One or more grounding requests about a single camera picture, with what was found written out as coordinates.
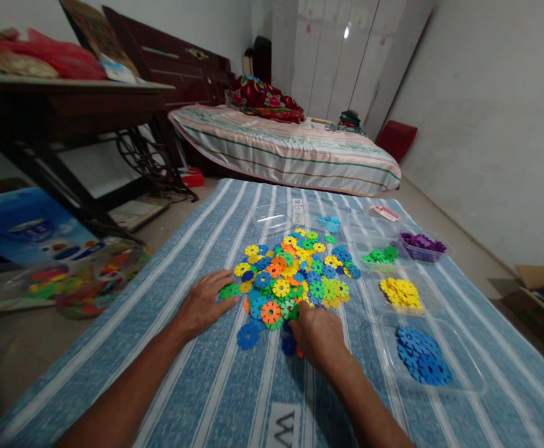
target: red plastic bag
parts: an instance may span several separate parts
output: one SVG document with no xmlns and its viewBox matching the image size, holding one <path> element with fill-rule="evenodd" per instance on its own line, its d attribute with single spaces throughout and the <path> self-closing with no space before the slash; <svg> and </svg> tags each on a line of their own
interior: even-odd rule
<svg viewBox="0 0 544 448">
<path fill-rule="evenodd" d="M 1 40 L 0 52 L 33 56 L 49 63 L 61 78 L 102 80 L 106 72 L 95 56 L 70 42 L 59 42 L 32 28 L 27 30 L 28 40 Z"/>
</svg>

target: bed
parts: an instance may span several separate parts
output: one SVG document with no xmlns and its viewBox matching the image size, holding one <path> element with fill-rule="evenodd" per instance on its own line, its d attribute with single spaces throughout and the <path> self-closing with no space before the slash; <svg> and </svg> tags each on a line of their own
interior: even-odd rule
<svg viewBox="0 0 544 448">
<path fill-rule="evenodd" d="M 363 210 L 379 202 L 417 225 L 395 200 L 370 200 L 265 183 L 222 180 L 114 304 L 0 420 L 0 446 L 49 446 L 125 369 L 175 313 L 191 284 L 231 268 L 254 242 L 279 236 L 256 227 L 261 203 L 301 199 L 354 218 L 345 244 L 370 231 Z M 338 309 L 349 349 L 416 446 L 544 446 L 544 359 L 458 267 L 442 257 L 419 268 L 447 298 L 441 319 L 466 342 L 486 391 L 446 395 L 406 387 L 390 375 L 377 333 L 374 296 L 348 279 L 351 300 Z M 238 349 L 246 313 L 236 306 L 181 353 L 146 416 L 136 446 L 353 446 L 353 432 L 325 380 L 281 349 L 281 331 Z M 281 420 L 295 411 L 294 420 Z M 288 429 L 283 429 L 277 422 Z"/>
<path fill-rule="evenodd" d="M 157 116 L 161 138 L 182 146 L 204 174 L 367 197 L 400 185 L 400 167 L 371 140 L 310 119 L 286 124 L 233 111 L 224 106 L 235 79 L 228 59 L 111 8 L 104 13 L 141 77 L 175 86 Z M 171 156 L 182 163 L 177 151 Z"/>
</svg>

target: wardrobe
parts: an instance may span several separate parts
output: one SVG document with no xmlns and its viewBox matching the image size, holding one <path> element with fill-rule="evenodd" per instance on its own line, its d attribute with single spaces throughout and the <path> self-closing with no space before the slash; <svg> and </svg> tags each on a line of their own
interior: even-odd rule
<svg viewBox="0 0 544 448">
<path fill-rule="evenodd" d="M 359 113 L 375 139 L 434 0 L 274 0 L 272 85 L 307 116 Z"/>
</svg>

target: wooden table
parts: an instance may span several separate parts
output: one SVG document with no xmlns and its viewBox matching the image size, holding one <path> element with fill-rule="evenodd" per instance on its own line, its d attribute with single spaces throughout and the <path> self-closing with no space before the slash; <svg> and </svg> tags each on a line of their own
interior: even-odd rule
<svg viewBox="0 0 544 448">
<path fill-rule="evenodd" d="M 116 224 L 54 153 L 51 144 L 80 141 L 145 123 L 150 124 L 154 139 L 164 143 L 153 117 L 165 109 L 164 94 L 174 88 L 151 82 L 0 75 L 0 152 L 91 230 L 137 241 Z M 172 150 L 166 147 L 161 152 L 171 168 L 168 177 L 174 188 L 196 200 L 171 163 L 176 159 Z"/>
</svg>

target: table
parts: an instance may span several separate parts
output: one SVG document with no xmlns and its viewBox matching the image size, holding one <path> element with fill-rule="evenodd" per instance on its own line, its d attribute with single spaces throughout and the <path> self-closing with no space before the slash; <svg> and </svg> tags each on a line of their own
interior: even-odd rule
<svg viewBox="0 0 544 448">
<path fill-rule="evenodd" d="M 197 196 L 182 182 L 153 118 L 175 87 L 145 82 L 45 80 L 0 74 L 0 152 L 90 230 L 130 238 L 53 150 L 55 142 L 87 145 L 88 137 L 150 123 L 170 185 Z"/>
<path fill-rule="evenodd" d="M 5 414 L 0 446 L 51 446 L 176 313 L 196 280 L 235 267 L 246 246 L 273 247 L 288 234 L 258 228 L 251 211 L 275 203 L 285 207 L 275 210 L 280 213 L 293 199 L 305 209 L 315 205 L 350 222 L 338 243 L 351 252 L 358 235 L 378 230 L 366 219 L 372 203 L 398 213 L 406 230 L 421 231 L 393 199 L 222 180 L 116 301 Z M 454 328 L 471 354 L 470 362 L 459 358 L 450 363 L 453 374 L 468 377 L 473 363 L 486 390 L 456 394 L 414 388 L 398 379 L 384 352 L 388 305 L 383 294 L 373 277 L 369 283 L 366 271 L 358 280 L 341 276 L 350 288 L 350 301 L 337 310 L 345 342 L 388 410 L 418 447 L 544 446 L 543 357 L 449 257 L 415 266 L 446 302 L 431 313 L 432 322 Z M 237 305 L 183 349 L 134 446 L 354 445 L 346 413 L 327 381 L 307 362 L 282 352 L 284 330 L 262 332 L 252 350 L 238 347 L 236 335 L 248 319 Z M 455 349 L 454 340 L 445 338 L 438 339 L 440 346 Z"/>
</svg>

